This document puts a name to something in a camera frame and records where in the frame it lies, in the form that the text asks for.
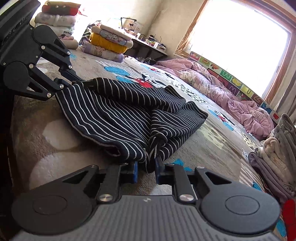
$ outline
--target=crumpled duvet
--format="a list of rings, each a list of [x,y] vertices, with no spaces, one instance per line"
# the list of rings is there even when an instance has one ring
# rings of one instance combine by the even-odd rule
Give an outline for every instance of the crumpled duvet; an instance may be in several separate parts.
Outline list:
[[[266,110],[254,101],[240,101],[202,65],[187,59],[158,61],[155,67],[169,72],[194,87],[240,122],[258,140],[264,140],[274,129]]]

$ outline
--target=striped shirt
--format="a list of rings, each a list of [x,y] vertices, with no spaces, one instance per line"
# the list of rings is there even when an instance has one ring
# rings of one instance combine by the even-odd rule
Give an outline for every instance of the striped shirt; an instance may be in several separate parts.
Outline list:
[[[138,161],[147,172],[156,156],[171,156],[208,114],[171,86],[145,88],[107,78],[84,80],[56,93],[66,118],[119,161]]]

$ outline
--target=mustard yellow clothing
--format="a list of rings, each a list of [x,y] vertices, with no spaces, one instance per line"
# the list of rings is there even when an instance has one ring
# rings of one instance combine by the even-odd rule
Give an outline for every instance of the mustard yellow clothing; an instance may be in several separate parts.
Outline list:
[[[91,41],[91,44],[94,46],[99,46],[118,54],[122,54],[127,50],[126,46],[113,43],[96,33],[91,33],[89,40]]]

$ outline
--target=window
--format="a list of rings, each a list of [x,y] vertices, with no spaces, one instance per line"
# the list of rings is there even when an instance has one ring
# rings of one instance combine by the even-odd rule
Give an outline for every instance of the window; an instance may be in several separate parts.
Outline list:
[[[209,0],[186,52],[194,51],[265,97],[291,33],[258,10],[232,0]]]

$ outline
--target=red cloth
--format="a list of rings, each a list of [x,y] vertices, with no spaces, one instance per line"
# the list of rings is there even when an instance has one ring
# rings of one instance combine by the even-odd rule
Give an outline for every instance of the red cloth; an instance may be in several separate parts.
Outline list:
[[[50,5],[43,5],[42,12],[46,12],[52,15],[72,15],[75,16],[78,13],[78,8],[72,7],[55,7]]]
[[[283,220],[286,226],[288,241],[296,240],[296,203],[293,199],[289,199],[283,206]]]

